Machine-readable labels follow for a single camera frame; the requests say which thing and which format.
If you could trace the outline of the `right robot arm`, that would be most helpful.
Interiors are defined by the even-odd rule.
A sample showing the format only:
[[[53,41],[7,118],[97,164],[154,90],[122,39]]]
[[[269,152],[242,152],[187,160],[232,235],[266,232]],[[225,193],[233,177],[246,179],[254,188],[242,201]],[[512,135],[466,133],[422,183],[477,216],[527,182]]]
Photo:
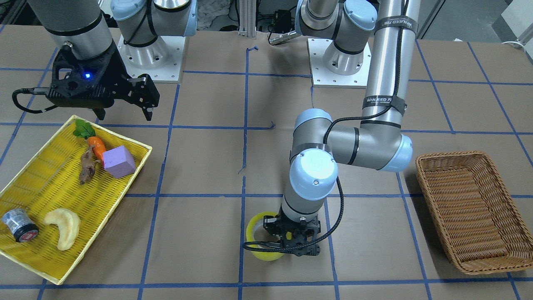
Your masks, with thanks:
[[[55,108],[87,108],[99,120],[121,99],[138,106],[147,121],[159,104],[155,80],[177,65],[165,37],[193,36],[196,0],[113,0],[112,16],[122,34],[114,42],[95,0],[30,0],[30,7],[59,47],[49,87],[19,89],[15,106],[31,114]]]

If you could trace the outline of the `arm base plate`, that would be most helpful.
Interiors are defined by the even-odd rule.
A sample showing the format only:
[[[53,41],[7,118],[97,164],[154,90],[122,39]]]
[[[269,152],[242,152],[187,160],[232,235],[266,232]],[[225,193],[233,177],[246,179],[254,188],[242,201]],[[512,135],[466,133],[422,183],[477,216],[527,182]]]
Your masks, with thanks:
[[[371,66],[371,49],[366,43],[356,55],[338,50],[329,39],[308,39],[313,87],[365,89]]]
[[[160,36],[152,45],[141,48],[123,42],[120,36],[117,48],[131,77],[149,74],[154,83],[180,82],[188,38]]]

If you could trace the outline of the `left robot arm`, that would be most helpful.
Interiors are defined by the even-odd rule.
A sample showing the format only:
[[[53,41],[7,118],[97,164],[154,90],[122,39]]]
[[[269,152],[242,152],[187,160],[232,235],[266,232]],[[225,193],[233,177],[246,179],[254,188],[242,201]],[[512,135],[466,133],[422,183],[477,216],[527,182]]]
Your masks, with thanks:
[[[301,0],[296,6],[297,34],[331,40],[326,59],[341,74],[339,59],[360,62],[369,37],[373,53],[362,115],[351,117],[360,127],[343,127],[349,118],[332,120],[324,110],[299,114],[293,130],[289,180],[276,216],[263,216],[262,226],[277,241],[253,241],[242,247],[257,258],[272,253],[316,256],[319,243],[339,226],[344,194],[338,165],[400,172],[411,161],[413,144],[401,133],[406,95],[418,30],[419,0]]]

